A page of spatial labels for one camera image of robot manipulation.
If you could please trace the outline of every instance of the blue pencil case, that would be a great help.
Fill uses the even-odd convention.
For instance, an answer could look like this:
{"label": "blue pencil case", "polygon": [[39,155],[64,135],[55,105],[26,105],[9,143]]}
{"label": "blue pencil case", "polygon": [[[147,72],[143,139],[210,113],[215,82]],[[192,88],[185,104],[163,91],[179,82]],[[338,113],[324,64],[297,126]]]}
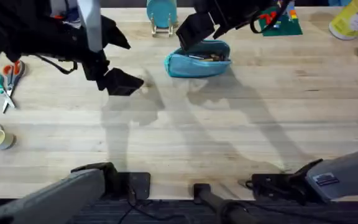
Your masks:
{"label": "blue pencil case", "polygon": [[[189,57],[190,54],[214,53],[223,55],[224,60],[204,62]],[[177,49],[168,55],[164,61],[165,69],[175,78],[202,78],[222,74],[231,64],[229,59],[230,47],[221,40],[203,40],[188,51]]]}

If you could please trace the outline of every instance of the red object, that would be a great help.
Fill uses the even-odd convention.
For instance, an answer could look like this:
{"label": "red object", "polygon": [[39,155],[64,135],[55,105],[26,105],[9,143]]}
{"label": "red object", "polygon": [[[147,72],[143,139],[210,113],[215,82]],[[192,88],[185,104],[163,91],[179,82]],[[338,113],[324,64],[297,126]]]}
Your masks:
{"label": "red object", "polygon": [[262,14],[259,16],[259,19],[265,19],[266,25],[269,24],[272,21],[272,18],[268,14]]}
{"label": "red object", "polygon": [[277,16],[277,13],[276,12],[271,12],[270,15],[269,14],[262,14],[259,16],[259,19],[265,19],[266,20],[266,25],[268,25],[269,23],[272,22],[272,19],[274,17]]}

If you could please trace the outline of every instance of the wooden table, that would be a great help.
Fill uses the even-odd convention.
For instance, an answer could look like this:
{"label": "wooden table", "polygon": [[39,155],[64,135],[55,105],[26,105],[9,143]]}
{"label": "wooden table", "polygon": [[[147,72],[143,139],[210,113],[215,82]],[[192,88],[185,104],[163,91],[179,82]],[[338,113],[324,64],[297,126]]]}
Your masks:
{"label": "wooden table", "polygon": [[[130,50],[106,48],[111,67],[145,78],[131,97],[108,97],[82,69],[63,75],[34,57],[0,123],[17,144],[0,151],[0,198],[18,198],[70,169],[111,161],[152,174],[150,198],[191,198],[193,183],[250,199],[237,184],[253,173],[293,172],[317,158],[358,151],[358,39],[328,31],[336,7],[299,7],[304,35],[262,37],[249,27],[221,39],[232,48],[226,74],[170,78],[163,60],[176,37],[152,38],[145,9],[103,9]],[[192,9],[178,9],[183,21]],[[0,71],[8,63],[0,56]]]}

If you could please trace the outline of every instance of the metal mount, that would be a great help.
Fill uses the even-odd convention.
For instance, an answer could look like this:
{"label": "metal mount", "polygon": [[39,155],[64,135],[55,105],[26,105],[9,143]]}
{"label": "metal mount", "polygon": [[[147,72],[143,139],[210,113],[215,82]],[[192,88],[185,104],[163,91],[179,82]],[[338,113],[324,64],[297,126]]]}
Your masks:
{"label": "metal mount", "polygon": [[148,172],[118,172],[111,162],[100,162],[77,167],[71,172],[87,169],[99,169],[104,173],[106,195],[112,198],[128,198],[135,194],[136,199],[145,200],[150,195]]}
{"label": "metal mount", "polygon": [[173,36],[173,24],[171,20],[171,14],[168,16],[168,28],[159,28],[155,25],[154,22],[154,14],[152,13],[151,16],[151,25],[152,25],[152,36],[156,37],[157,34],[168,34],[169,37]]}
{"label": "metal mount", "polygon": [[307,172],[322,159],[310,162],[294,174],[253,174],[251,180],[239,182],[252,190],[256,200],[294,200],[300,205],[307,202],[323,203],[322,198],[305,180]]}

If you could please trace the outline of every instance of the yellow bottle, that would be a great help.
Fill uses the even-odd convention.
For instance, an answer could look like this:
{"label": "yellow bottle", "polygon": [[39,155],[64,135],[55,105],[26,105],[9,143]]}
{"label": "yellow bottle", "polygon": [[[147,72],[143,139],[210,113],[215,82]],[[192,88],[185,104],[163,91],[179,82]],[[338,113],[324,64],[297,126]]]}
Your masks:
{"label": "yellow bottle", "polygon": [[352,40],[358,36],[358,0],[352,0],[329,23],[329,31],[342,40]]}

